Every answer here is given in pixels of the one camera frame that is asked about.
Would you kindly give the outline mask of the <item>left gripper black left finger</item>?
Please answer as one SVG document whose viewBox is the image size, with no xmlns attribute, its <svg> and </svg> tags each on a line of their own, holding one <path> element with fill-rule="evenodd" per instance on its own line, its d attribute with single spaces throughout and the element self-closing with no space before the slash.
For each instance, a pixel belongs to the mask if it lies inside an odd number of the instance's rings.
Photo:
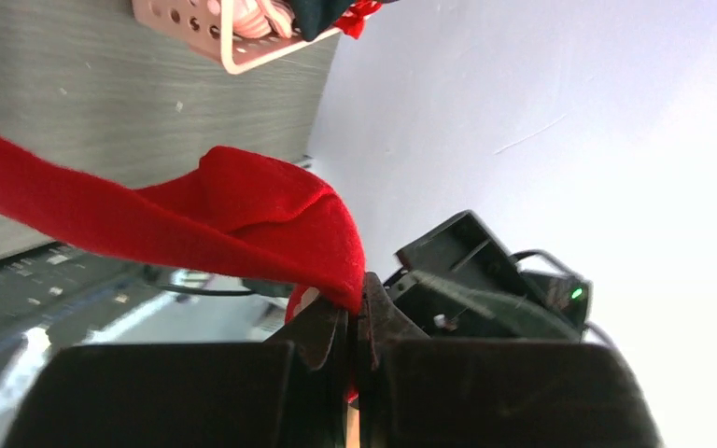
<svg viewBox="0 0 717 448">
<path fill-rule="evenodd" d="M 303 309 L 266 343 L 291 343 L 302 363 L 319 371 L 348 355 L 349 313 L 325 299 Z"/>
</svg>

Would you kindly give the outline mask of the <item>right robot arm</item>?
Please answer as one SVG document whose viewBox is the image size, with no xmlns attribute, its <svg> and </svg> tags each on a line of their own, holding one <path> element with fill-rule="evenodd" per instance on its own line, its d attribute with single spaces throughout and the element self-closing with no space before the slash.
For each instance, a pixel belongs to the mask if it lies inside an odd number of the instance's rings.
<svg viewBox="0 0 717 448">
<path fill-rule="evenodd" d="M 591 282 L 547 251 L 510 252 L 471 210 L 396 257 L 387 294 L 431 337 L 578 343 L 588 329 Z"/>
</svg>

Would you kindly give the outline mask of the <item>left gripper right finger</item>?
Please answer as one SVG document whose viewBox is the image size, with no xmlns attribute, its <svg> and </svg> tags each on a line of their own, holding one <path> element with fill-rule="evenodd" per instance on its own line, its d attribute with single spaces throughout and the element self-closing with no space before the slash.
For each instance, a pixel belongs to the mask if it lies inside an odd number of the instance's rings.
<svg viewBox="0 0 717 448">
<path fill-rule="evenodd" d="M 370 384 L 381 364 L 383 350 L 400 340 L 428 339 L 387 294 L 375 273 L 365 273 L 361 310 L 354 321 L 354 381 Z"/>
</svg>

